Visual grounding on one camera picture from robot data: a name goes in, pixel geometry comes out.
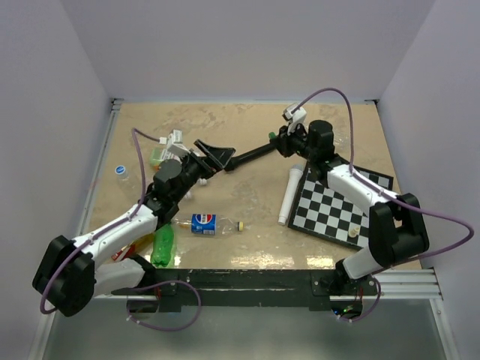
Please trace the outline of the Pepsi bottle blue label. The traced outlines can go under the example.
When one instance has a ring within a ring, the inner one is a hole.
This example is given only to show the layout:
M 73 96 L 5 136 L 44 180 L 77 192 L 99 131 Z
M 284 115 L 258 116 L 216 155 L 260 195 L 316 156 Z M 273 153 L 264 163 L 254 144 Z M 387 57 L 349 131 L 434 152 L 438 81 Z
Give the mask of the Pepsi bottle blue label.
M 228 236 L 242 233 L 245 229 L 242 221 L 212 213 L 178 215 L 172 219 L 172 222 L 196 236 Z

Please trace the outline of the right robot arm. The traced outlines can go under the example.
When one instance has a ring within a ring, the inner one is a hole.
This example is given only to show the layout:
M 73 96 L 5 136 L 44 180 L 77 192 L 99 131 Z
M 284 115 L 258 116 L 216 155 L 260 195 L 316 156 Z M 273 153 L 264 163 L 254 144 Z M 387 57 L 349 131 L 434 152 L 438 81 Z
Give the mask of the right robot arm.
M 411 193 L 399 195 L 386 190 L 357 172 L 336 153 L 330 123 L 316 120 L 307 127 L 299 124 L 293 132 L 283 126 L 269 141 L 285 158 L 304 158 L 318 182 L 346 197 L 367 215 L 367 247 L 336 263 L 329 284 L 334 294 L 352 294 L 360 287 L 361 279 L 429 248 L 418 199 Z

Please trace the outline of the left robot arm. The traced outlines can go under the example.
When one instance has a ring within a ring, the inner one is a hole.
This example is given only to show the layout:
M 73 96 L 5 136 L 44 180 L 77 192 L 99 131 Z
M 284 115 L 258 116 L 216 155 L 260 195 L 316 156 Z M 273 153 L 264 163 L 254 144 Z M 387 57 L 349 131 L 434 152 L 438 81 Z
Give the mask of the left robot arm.
M 120 248 L 170 222 L 197 181 L 224 170 L 236 152 L 199 139 L 194 144 L 202 155 L 170 146 L 176 157 L 160 165 L 152 183 L 142 186 L 137 204 L 121 217 L 86 235 L 59 235 L 48 244 L 32 281 L 42 314 L 49 313 L 46 303 L 66 317 L 80 312 L 94 296 L 98 268 Z

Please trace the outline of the clear bottle blue cap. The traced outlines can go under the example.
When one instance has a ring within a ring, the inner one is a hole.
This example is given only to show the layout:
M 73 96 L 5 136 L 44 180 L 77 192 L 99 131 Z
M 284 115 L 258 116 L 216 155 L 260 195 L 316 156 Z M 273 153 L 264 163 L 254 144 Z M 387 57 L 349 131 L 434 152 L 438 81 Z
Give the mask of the clear bottle blue cap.
M 127 184 L 131 180 L 127 168 L 123 165 L 118 165 L 115 168 L 115 177 L 119 184 Z

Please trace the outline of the clear plastic bottle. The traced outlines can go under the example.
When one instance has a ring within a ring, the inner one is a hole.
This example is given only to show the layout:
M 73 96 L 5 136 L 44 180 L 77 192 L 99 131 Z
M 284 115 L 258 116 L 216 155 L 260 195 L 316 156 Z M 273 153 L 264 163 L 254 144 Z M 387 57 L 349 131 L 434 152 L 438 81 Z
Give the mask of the clear plastic bottle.
M 350 148 L 350 137 L 340 133 L 334 135 L 334 147 L 337 152 L 344 152 Z

